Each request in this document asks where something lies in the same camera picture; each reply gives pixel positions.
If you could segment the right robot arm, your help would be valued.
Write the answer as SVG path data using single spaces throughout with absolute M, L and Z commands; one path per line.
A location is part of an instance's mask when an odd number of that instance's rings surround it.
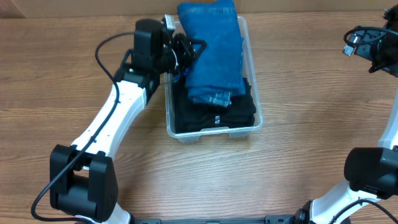
M 344 36 L 346 55 L 371 61 L 369 73 L 380 70 L 397 76 L 397 6 L 383 15 L 383 27 L 356 26 Z M 356 147 L 348 154 L 344 178 L 324 196 L 308 201 L 284 223 L 350 223 L 350 216 L 374 205 L 393 222 L 397 218 L 380 206 L 380 200 L 397 195 L 397 103 L 376 147 Z

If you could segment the black garment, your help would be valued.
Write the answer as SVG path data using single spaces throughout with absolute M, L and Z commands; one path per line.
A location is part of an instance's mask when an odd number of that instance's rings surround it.
M 188 98 L 185 79 L 172 85 L 175 103 L 175 130 L 177 133 L 197 132 L 206 128 L 242 128 L 254 124 L 256 107 L 250 94 L 251 86 L 244 78 L 246 94 L 234 96 L 224 108 L 208 104 L 194 104 Z

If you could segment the blue denim jeans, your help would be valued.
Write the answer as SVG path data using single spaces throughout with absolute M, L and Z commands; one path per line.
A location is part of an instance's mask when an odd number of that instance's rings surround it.
M 232 97 L 246 93 L 241 75 L 244 39 L 234 2 L 183 2 L 177 14 L 187 37 L 206 42 L 186 77 L 188 98 L 228 107 Z

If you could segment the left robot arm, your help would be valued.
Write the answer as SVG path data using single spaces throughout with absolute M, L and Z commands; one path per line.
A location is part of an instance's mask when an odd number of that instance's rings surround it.
M 52 208 L 76 223 L 133 223 L 118 204 L 119 187 L 113 160 L 127 130 L 145 109 L 160 76 L 180 76 L 200 57 L 206 42 L 175 30 L 172 17 L 141 19 L 126 50 L 103 107 L 88 128 L 69 146 L 50 155 L 47 191 Z

